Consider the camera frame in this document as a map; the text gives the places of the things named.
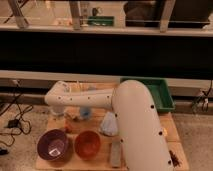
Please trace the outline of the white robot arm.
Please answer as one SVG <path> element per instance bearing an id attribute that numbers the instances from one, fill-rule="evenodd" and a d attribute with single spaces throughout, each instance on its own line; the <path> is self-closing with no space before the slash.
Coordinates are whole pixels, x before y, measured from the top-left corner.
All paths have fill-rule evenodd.
<path id="1" fill-rule="evenodd" d="M 93 107 L 116 115 L 128 171 L 174 171 L 157 109 L 149 89 L 136 80 L 115 88 L 68 92 L 58 81 L 45 95 L 49 106 Z"/>

